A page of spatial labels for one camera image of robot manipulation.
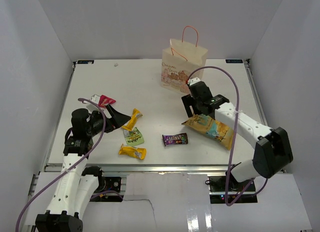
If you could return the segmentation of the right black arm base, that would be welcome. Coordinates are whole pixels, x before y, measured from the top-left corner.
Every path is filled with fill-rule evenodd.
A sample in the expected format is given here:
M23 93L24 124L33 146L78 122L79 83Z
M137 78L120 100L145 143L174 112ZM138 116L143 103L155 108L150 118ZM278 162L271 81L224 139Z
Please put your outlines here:
M225 176L209 176L205 181L205 184L209 188L209 197L211 204L225 204ZM241 183L229 182L228 186L228 203L231 203L248 184L249 180ZM257 192L254 182L250 183L250 186L242 194L242 196L236 201L236 203L257 203L258 199L255 193Z

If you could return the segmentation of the purple brown candy packet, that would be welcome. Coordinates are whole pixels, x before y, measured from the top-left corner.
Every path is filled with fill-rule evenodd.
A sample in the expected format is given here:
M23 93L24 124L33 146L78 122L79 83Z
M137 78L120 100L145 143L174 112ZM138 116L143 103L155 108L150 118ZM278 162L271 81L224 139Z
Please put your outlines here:
M179 133L175 135L162 135L162 140L165 147L189 143L188 135L186 133Z

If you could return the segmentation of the green white snack pouch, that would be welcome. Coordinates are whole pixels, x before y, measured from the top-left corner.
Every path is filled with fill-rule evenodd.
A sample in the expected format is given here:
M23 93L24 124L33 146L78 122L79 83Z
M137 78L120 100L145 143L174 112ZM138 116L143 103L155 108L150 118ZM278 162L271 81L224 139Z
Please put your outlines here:
M132 131L124 130L123 134L128 146L138 146L145 142L143 135L137 127L135 127Z

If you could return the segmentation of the red snack packet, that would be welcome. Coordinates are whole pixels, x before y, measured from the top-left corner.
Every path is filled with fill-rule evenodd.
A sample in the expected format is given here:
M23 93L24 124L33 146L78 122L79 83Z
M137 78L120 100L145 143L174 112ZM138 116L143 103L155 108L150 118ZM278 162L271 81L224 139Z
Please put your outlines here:
M105 95L101 95L100 98L99 98L99 102L98 102L98 105L100 107L105 107L106 105L109 105L109 104L114 104L116 102L116 100L110 98L110 97L107 97Z

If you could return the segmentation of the yellow snack bar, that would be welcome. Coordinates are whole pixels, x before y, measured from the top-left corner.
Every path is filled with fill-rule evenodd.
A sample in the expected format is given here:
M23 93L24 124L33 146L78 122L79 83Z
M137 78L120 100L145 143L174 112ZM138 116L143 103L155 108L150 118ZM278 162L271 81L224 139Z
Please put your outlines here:
M119 155L126 155L132 158L136 158L138 160L144 160L147 154L147 150L145 148L137 148L132 146L124 146L123 144L120 147L118 152Z
M125 125L122 126L122 129L132 131L137 123L137 120L142 116L142 113L138 109L134 108L131 119Z

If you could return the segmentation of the aluminium table frame rail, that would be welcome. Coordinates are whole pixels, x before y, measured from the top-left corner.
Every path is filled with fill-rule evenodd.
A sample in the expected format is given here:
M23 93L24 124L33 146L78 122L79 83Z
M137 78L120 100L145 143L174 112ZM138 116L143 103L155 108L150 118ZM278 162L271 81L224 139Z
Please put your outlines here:
M226 165L98 165L106 173L112 172L190 172L190 173L224 173Z

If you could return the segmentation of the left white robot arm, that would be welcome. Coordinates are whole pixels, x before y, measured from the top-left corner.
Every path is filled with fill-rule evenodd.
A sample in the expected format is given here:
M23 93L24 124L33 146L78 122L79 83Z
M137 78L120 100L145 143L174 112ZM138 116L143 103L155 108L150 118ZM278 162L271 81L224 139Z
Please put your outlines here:
M71 128L64 139L62 170L45 213L38 214L38 231L82 231L83 214L95 191L106 185L98 166L87 167L89 154L97 146L93 137L121 128L130 116L106 105L107 118L101 108L89 112L79 108L71 114Z

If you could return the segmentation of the right blue corner label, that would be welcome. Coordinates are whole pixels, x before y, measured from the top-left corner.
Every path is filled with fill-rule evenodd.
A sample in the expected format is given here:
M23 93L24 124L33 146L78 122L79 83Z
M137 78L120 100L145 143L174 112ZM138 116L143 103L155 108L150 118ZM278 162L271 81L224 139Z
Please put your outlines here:
M225 62L228 64L243 64L241 59L226 59Z

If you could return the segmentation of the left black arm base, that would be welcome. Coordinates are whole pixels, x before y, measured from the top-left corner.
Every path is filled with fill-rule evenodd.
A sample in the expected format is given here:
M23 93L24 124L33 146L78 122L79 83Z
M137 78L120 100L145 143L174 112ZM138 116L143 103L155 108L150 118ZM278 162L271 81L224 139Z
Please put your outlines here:
M86 167L82 175L94 175L98 179L98 187L95 193L112 190L120 192L121 190L121 177L105 176L103 170L98 166Z

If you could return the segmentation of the large tan chips bag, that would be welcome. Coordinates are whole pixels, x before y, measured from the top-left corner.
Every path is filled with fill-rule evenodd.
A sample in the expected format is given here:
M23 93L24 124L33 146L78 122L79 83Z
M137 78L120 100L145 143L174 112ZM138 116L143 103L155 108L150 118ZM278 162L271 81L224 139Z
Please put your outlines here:
M207 115L194 114L193 117L188 118L182 125L219 142L227 150L230 150L232 147L233 129Z

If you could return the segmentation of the blue corner label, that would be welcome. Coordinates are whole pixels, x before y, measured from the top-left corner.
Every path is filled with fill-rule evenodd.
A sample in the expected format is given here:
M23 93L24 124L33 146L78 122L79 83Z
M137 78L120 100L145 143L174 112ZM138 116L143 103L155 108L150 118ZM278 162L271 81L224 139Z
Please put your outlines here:
M226 59L225 62L228 64L243 64L241 59Z
M78 60L77 64L93 64L94 60Z

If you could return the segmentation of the left blue corner label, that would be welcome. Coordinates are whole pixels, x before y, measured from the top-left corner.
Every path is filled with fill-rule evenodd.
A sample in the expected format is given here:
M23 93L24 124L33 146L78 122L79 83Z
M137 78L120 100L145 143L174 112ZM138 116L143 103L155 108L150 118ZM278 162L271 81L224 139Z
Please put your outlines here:
M94 60L78 60L77 64L93 64Z

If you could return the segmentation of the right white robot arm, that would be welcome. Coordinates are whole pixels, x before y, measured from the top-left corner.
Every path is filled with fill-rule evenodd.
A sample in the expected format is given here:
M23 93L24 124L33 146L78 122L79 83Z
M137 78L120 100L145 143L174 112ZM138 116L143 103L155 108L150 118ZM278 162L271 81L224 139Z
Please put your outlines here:
M213 96L209 87L198 77L187 81L190 94L182 97L188 117L207 115L229 128L236 127L239 134L254 149L252 159L241 162L231 169L226 186L238 191L244 181L262 176L271 178L293 161L288 133L281 127L272 129L260 124L235 106L224 96Z

